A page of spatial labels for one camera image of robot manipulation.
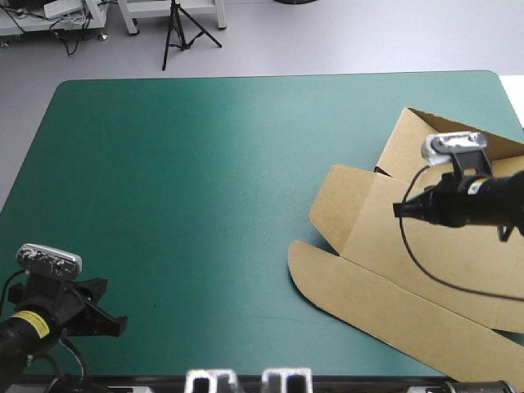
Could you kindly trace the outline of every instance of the gray floor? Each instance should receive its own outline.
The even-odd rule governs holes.
[[[301,6],[230,0],[226,11],[226,30],[217,30],[211,16],[199,17],[224,48],[199,38],[191,51],[171,52],[165,73],[165,19],[142,20],[140,35],[131,37],[117,6],[106,28],[110,40],[87,41],[74,57],[48,34],[0,50],[0,206],[64,80],[478,69],[524,74],[522,0],[319,0]]]

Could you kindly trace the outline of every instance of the tripod stand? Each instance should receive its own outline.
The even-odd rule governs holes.
[[[183,33],[183,27],[182,23],[180,22],[180,12],[182,12],[196,27],[200,29],[200,33],[198,33],[191,41],[186,41],[186,36]],[[176,31],[178,35],[178,40],[180,44],[171,43],[171,30]],[[164,50],[164,63],[162,65],[162,70],[165,71],[165,66],[167,65],[167,54],[169,52],[169,47],[177,47],[178,49],[185,51],[186,49],[189,49],[195,40],[202,35],[207,35],[211,41],[216,43],[218,47],[222,47],[222,44],[219,43],[215,37],[213,37],[209,31],[204,29],[204,27],[198,23],[191,15],[187,13],[186,10],[184,10],[180,3],[177,2],[177,0],[171,0],[171,8],[170,8],[170,15],[169,15],[169,25],[167,28],[167,38],[165,39],[165,50]]]

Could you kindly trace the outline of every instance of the metal bracket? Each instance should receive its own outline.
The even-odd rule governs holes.
[[[186,374],[184,393],[243,393],[231,369],[197,369]]]
[[[310,368],[266,368],[262,393],[313,393]]]

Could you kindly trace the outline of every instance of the cardboard box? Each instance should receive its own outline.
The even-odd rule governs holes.
[[[302,242],[291,275],[316,305],[460,381],[506,379],[524,388],[524,348],[491,329],[524,332],[524,303],[456,291],[432,281],[409,258],[392,204],[425,161],[430,133],[477,130],[404,109],[376,172],[334,165],[310,212],[340,256]],[[485,132],[495,175],[524,169],[524,145]],[[449,172],[429,169],[422,191]],[[415,255],[437,277],[465,287],[524,296],[524,240],[500,243],[496,228],[447,228],[414,219],[404,226]]]

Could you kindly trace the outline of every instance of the green tabletop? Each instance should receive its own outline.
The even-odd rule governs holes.
[[[110,280],[101,304],[127,332],[74,339],[97,374],[435,375],[287,270],[292,241],[328,248],[308,212],[330,165],[373,169],[405,106],[523,139],[486,71],[62,84],[0,214],[0,273],[34,242]]]

